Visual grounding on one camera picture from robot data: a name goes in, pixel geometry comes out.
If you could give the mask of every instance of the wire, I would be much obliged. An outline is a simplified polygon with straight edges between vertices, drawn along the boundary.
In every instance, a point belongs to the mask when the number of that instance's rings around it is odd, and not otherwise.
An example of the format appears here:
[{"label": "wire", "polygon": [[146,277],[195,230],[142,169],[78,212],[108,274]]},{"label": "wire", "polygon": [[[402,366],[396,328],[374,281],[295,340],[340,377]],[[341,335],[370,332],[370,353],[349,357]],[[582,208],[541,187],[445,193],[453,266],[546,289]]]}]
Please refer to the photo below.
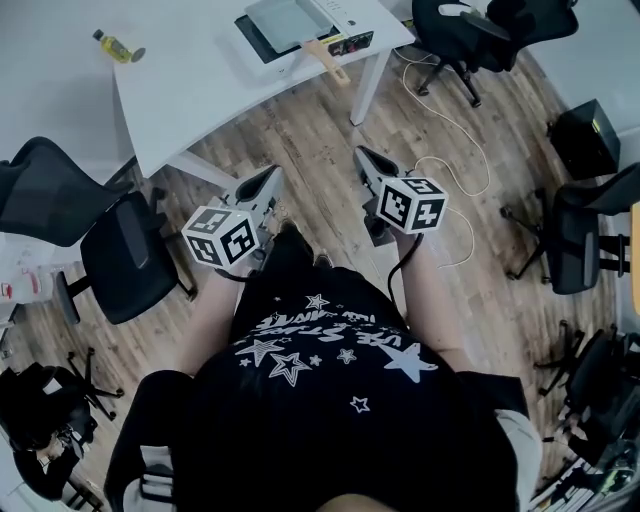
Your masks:
[{"label": "wire", "polygon": [[[450,122],[452,125],[454,125],[455,127],[459,128],[460,131],[462,131],[462,133],[464,133],[467,138],[478,148],[478,150],[480,151],[480,154],[482,155],[482,160],[484,161],[484,165],[485,165],[485,169],[487,170],[487,184],[486,186],[478,191],[478,192],[468,192],[467,190],[465,190],[465,188],[462,186],[462,184],[460,183],[460,181],[458,180],[458,177],[456,176],[456,173],[453,172],[453,169],[451,167],[451,165],[449,165],[449,162],[447,162],[446,160],[443,160],[442,158],[438,158],[437,156],[423,156],[422,158],[419,158],[415,165],[413,166],[413,170],[409,171],[407,173],[407,175],[409,175],[411,172],[415,171],[418,169],[419,165],[421,162],[423,162],[424,160],[436,160],[437,162],[443,163],[444,165],[447,166],[447,169],[449,170],[449,172],[451,173],[451,177],[453,178],[453,181],[455,182],[455,184],[457,185],[457,187],[460,189],[460,191],[466,195],[467,197],[478,197],[481,194],[484,194],[489,187],[491,186],[491,169],[489,168],[489,161],[487,160],[487,155],[484,152],[484,150],[482,149],[482,147],[480,146],[480,144],[478,144],[478,142],[476,142],[476,140],[471,136],[471,134],[465,130],[462,126],[460,126],[458,123],[456,123],[453,119],[448,118],[447,116],[445,116],[444,114],[441,114],[440,112],[437,112],[436,110],[433,110],[431,107],[428,107],[411,89],[409,89],[409,87],[407,86],[407,71],[409,70],[409,68],[411,66],[413,66],[414,64],[429,64],[426,62],[422,62],[422,61],[415,61],[415,62],[411,62],[409,61],[409,59],[407,59],[406,57],[404,57],[403,55],[400,55],[400,53],[398,53],[396,51],[396,55],[398,55],[401,59],[404,59],[406,61],[409,62],[409,64],[407,64],[404,68],[404,71],[402,73],[402,85],[405,88],[405,90],[418,102],[420,103],[420,105],[422,105],[425,109],[427,109],[429,112],[431,112],[432,114],[444,119],[445,121]],[[467,261],[469,261],[472,257],[473,257],[473,253],[475,251],[475,247],[476,247],[476,239],[475,239],[475,233],[473,232],[473,226],[471,225],[471,222],[469,222],[469,219],[467,219],[462,212],[451,208],[449,206],[447,206],[447,210],[459,215],[460,217],[462,217],[464,219],[464,221],[467,223],[467,226],[469,226],[469,231],[471,232],[471,250],[469,251],[469,255],[458,261],[455,263],[446,263],[444,265],[439,265],[438,268],[452,268],[452,267],[457,267],[458,265],[462,265],[463,263],[466,263]]]},{"label": "wire", "polygon": [[[433,53],[428,53],[426,56],[422,57],[420,60],[412,60],[408,57],[405,57],[404,55],[402,55],[397,48],[393,49],[393,53],[395,53],[398,57],[400,57],[402,60],[409,62],[411,64],[423,64],[425,66],[437,66],[438,63],[437,62],[425,62],[425,60],[427,60],[429,57],[433,57]],[[450,66],[445,66],[445,68],[447,71],[455,71],[452,67]]]},{"label": "wire", "polygon": [[453,172],[453,169],[451,168],[451,166],[444,161],[441,158],[435,157],[435,156],[423,156],[422,158],[418,159],[418,161],[416,162],[416,165],[414,167],[417,167],[418,164],[423,161],[423,160],[437,160],[439,162],[444,163],[447,166],[447,169],[449,169],[449,172],[451,173],[451,176],[453,176],[454,181],[456,182],[456,185],[458,185],[458,188],[462,191],[463,194],[465,194],[468,197],[477,197],[480,194],[483,194],[484,192],[487,191],[487,189],[491,186],[491,171],[489,169],[489,161],[487,160],[487,155],[485,154],[485,152],[483,151],[482,147],[480,146],[480,144],[478,144],[476,142],[476,140],[469,134],[469,132],[467,130],[465,130],[462,126],[460,126],[458,123],[456,123],[453,119],[449,119],[447,116],[445,116],[444,114],[441,114],[440,112],[437,112],[435,110],[433,110],[431,107],[428,107],[418,96],[416,96],[416,94],[409,89],[409,87],[407,86],[407,71],[409,70],[409,68],[411,66],[413,66],[416,63],[410,62],[409,64],[406,65],[406,67],[404,68],[404,72],[402,73],[402,85],[404,86],[404,88],[406,89],[406,91],[418,102],[420,103],[420,105],[422,105],[424,108],[426,108],[429,112],[431,112],[432,114],[441,117],[442,119],[449,121],[453,126],[456,126],[457,128],[459,128],[462,133],[464,133],[467,138],[473,142],[473,144],[480,150],[480,154],[482,155],[482,159],[484,160],[484,165],[485,168],[487,169],[487,185],[480,190],[479,192],[475,192],[475,193],[470,193],[467,192],[462,185],[460,185],[460,182],[458,181],[458,178],[456,177],[455,173]]},{"label": "wire", "polygon": [[469,226],[469,231],[471,231],[471,250],[469,251],[469,255],[460,261],[457,261],[456,263],[445,263],[444,265],[438,265],[438,268],[451,268],[451,267],[457,267],[458,265],[462,265],[463,263],[466,263],[467,261],[469,261],[472,257],[473,257],[473,253],[476,249],[476,237],[473,233],[473,227],[471,227],[471,222],[469,222],[469,219],[467,219],[464,215],[462,215],[462,213],[460,213],[458,210],[454,210],[453,208],[450,208],[449,206],[447,206],[447,210],[449,210],[450,212],[453,213],[457,213],[458,215],[460,215],[460,217],[462,217],[464,219],[464,221],[467,223],[467,226]]},{"label": "wire", "polygon": [[418,247],[420,246],[420,244],[422,243],[422,240],[424,239],[424,234],[420,233],[417,238],[416,241],[413,242],[413,245],[411,246],[411,249],[409,249],[407,251],[407,254],[404,255],[404,257],[400,260],[400,262],[391,269],[391,272],[389,272],[389,277],[387,278],[387,288],[389,289],[389,297],[391,298],[391,302],[393,302],[393,305],[395,306],[396,309],[398,309],[398,306],[396,304],[396,298],[393,295],[393,289],[391,288],[391,280],[393,279],[393,276],[395,275],[395,273],[400,270],[402,267],[404,267],[407,263],[409,263],[409,260],[411,259],[411,257],[413,256],[413,254],[418,250]]},{"label": "wire", "polygon": [[427,60],[429,57],[431,57],[433,54],[432,53],[428,53],[426,56],[422,57],[420,60],[411,60],[408,59],[407,57],[405,57],[404,55],[402,55],[396,48],[393,49],[393,53],[395,53],[398,57],[400,57],[402,60],[406,60],[407,62],[410,62],[411,64],[422,64],[425,60]]},{"label": "wire", "polygon": [[259,279],[261,276],[261,272],[252,272],[248,276],[234,276],[233,274],[229,274],[226,270],[222,270],[221,268],[217,268],[216,272],[220,274],[222,277],[225,277],[231,281],[235,281],[236,283],[249,283],[251,281],[255,281]]}]

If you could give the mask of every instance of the shoe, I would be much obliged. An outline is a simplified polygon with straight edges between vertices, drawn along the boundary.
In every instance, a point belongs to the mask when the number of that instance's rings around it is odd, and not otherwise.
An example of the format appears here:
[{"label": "shoe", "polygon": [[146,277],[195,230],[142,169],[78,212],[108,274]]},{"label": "shoe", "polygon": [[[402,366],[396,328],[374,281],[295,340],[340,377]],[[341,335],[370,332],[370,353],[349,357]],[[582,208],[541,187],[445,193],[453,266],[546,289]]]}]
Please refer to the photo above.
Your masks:
[{"label": "shoe", "polygon": [[313,262],[313,266],[318,268],[333,268],[333,261],[331,261],[327,253],[323,252],[318,254],[316,261]]},{"label": "shoe", "polygon": [[280,228],[278,228],[278,234],[284,233],[285,231],[289,231],[290,229],[295,229],[298,232],[300,231],[296,222],[293,219],[287,217],[280,223]]}]

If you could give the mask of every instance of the white desk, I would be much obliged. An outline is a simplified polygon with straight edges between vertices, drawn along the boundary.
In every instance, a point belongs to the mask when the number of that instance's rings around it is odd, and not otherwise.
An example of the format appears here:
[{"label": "white desk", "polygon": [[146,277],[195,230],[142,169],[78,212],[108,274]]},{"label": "white desk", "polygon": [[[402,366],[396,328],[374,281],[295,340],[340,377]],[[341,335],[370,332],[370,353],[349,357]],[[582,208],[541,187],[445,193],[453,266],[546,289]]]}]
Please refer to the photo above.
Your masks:
[{"label": "white desk", "polygon": [[[145,177],[169,164],[229,186],[233,178],[187,148],[242,112],[324,71],[307,56],[289,78],[266,84],[252,79],[229,51],[225,33],[235,30],[234,21],[254,1],[183,0],[153,9],[144,25],[121,36],[128,47],[147,50],[139,62],[115,66],[129,135]],[[352,123],[358,125],[391,49],[414,38],[377,0],[341,2],[352,5],[374,27],[369,48],[338,58],[343,65],[367,59],[351,112]]]}]

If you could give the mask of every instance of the white cable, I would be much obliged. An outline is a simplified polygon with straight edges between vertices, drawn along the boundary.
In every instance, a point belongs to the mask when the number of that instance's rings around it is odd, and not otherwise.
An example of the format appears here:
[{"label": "white cable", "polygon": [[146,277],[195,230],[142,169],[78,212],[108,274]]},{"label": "white cable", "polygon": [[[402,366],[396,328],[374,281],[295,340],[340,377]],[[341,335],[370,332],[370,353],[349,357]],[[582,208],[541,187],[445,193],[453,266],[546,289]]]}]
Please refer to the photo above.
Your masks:
[{"label": "white cable", "polygon": [[409,89],[409,87],[407,87],[407,70],[413,66],[413,63],[409,63],[407,64],[407,66],[404,68],[404,72],[402,73],[402,85],[404,86],[404,88],[407,90],[407,92],[413,96],[413,98],[420,103],[420,105],[422,105],[424,108],[426,108],[429,112],[431,112],[432,114],[435,114],[438,117],[441,117],[442,119],[449,121],[452,125],[457,126],[458,128],[460,128],[460,130],[462,131],[462,133],[464,133],[467,138],[473,142],[475,144],[475,146],[480,150],[480,154],[482,155],[482,159],[484,160],[484,165],[487,169],[487,185],[480,191],[480,192],[476,192],[475,194],[470,194],[469,192],[467,192],[464,188],[462,188],[462,185],[460,185],[460,183],[458,182],[458,178],[456,178],[456,175],[453,172],[453,169],[451,169],[451,166],[445,162],[444,160],[442,160],[441,158],[437,158],[435,156],[423,156],[422,158],[420,158],[417,162],[416,165],[414,166],[414,168],[418,165],[418,163],[421,160],[427,160],[427,159],[433,159],[433,160],[438,160],[442,163],[444,163],[447,168],[449,169],[449,172],[451,172],[451,176],[453,176],[453,179],[456,182],[456,185],[458,185],[458,188],[462,191],[463,194],[465,194],[466,196],[469,197],[477,197],[480,194],[483,194],[484,192],[487,191],[487,189],[491,186],[491,171],[489,170],[489,162],[487,160],[487,155],[485,155],[484,151],[482,150],[482,148],[480,147],[480,144],[478,144],[475,139],[469,134],[469,132],[467,130],[465,130],[462,126],[460,126],[458,123],[456,123],[455,121],[453,121],[452,119],[449,119],[447,116],[445,116],[444,114],[441,114],[440,112],[436,112],[435,110],[433,110],[430,107],[427,107],[427,105],[424,104],[424,102],[418,97],[416,96],[413,91],[411,89]]},{"label": "white cable", "polygon": [[427,60],[429,57],[431,57],[431,55],[433,55],[432,53],[428,53],[426,56],[422,57],[420,60],[411,60],[411,59],[408,59],[407,57],[405,57],[404,55],[402,55],[395,48],[393,49],[393,53],[395,53],[402,60],[406,60],[407,62],[410,62],[411,64],[422,64],[425,60]]},{"label": "white cable", "polygon": [[469,219],[467,219],[464,215],[462,215],[462,213],[460,213],[458,210],[454,210],[450,206],[447,206],[447,210],[449,210],[450,212],[457,213],[458,215],[460,215],[460,217],[462,217],[464,219],[464,221],[467,223],[467,226],[469,226],[469,231],[471,231],[471,251],[469,251],[469,255],[465,259],[460,260],[460,261],[458,261],[456,263],[445,263],[444,265],[438,265],[438,267],[437,267],[438,269],[457,267],[458,265],[462,265],[463,263],[466,263],[467,261],[469,261],[471,259],[471,257],[473,256],[473,251],[475,251],[475,249],[476,249],[476,237],[473,234],[473,227],[471,226],[471,222],[469,222]]},{"label": "white cable", "polygon": [[[467,197],[477,197],[483,193],[485,193],[487,191],[487,189],[491,186],[491,170],[489,169],[489,161],[487,160],[487,155],[485,154],[485,152],[483,151],[483,149],[480,147],[480,144],[478,144],[475,139],[469,134],[469,132],[467,130],[465,130],[462,126],[460,126],[458,123],[456,123],[455,121],[453,121],[452,119],[449,119],[447,116],[445,116],[444,114],[441,114],[440,112],[436,112],[435,110],[433,110],[432,108],[428,107],[427,105],[424,104],[424,102],[418,97],[416,96],[413,91],[411,89],[409,89],[409,87],[407,87],[407,81],[406,81],[406,77],[407,77],[407,70],[413,66],[414,64],[430,64],[427,62],[422,62],[422,61],[410,61],[409,59],[403,57],[402,55],[400,55],[397,51],[395,51],[396,54],[401,58],[404,59],[406,61],[409,62],[409,64],[406,65],[406,67],[404,68],[404,72],[402,73],[402,85],[404,86],[404,88],[406,89],[406,91],[413,96],[413,98],[420,103],[420,105],[422,105],[424,108],[426,108],[429,112],[431,112],[432,114],[441,117],[442,119],[449,121],[452,125],[460,128],[460,130],[462,131],[462,133],[464,133],[467,138],[473,142],[473,144],[475,144],[475,146],[480,150],[480,154],[482,155],[482,159],[484,160],[484,165],[485,168],[487,169],[487,185],[480,190],[479,192],[476,192],[474,194],[471,194],[469,192],[467,192],[462,185],[460,184],[460,182],[458,181],[458,177],[456,176],[456,174],[453,172],[453,169],[451,168],[451,166],[449,165],[449,163],[445,160],[443,160],[442,158],[438,158],[437,156],[423,156],[422,158],[419,158],[418,161],[415,163],[415,165],[413,166],[414,170],[417,170],[418,165],[420,164],[420,162],[422,162],[423,160],[436,160],[438,162],[443,163],[444,165],[447,166],[447,169],[449,169],[449,172],[451,173],[451,177],[453,178],[453,180],[455,181],[456,185],[458,186],[458,188],[462,191],[462,193],[464,195],[466,195]],[[471,225],[471,222],[469,222],[469,219],[467,219],[461,212],[459,212],[458,210],[455,210],[449,206],[447,206],[447,210],[453,212],[453,213],[457,213],[458,215],[460,215],[460,217],[462,217],[464,219],[464,221],[467,223],[467,226],[469,226],[469,231],[471,232],[471,251],[469,252],[469,255],[456,262],[456,263],[446,263],[444,265],[438,265],[438,269],[441,268],[451,268],[451,267],[457,267],[458,265],[462,265],[463,263],[466,263],[467,261],[469,261],[472,257],[473,257],[473,253],[475,251],[476,248],[476,238],[475,238],[475,234],[473,232],[473,226]]]}]

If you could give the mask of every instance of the chair wheel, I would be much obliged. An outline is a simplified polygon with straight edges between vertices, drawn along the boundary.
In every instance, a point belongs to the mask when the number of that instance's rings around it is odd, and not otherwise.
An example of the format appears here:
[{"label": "chair wheel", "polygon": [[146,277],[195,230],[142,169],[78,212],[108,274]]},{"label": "chair wheel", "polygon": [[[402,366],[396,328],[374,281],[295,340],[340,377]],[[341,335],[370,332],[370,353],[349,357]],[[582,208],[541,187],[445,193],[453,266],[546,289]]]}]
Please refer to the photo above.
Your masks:
[{"label": "chair wheel", "polygon": [[502,208],[500,208],[500,216],[503,219],[510,219],[513,217],[513,212],[508,206],[503,206]]}]

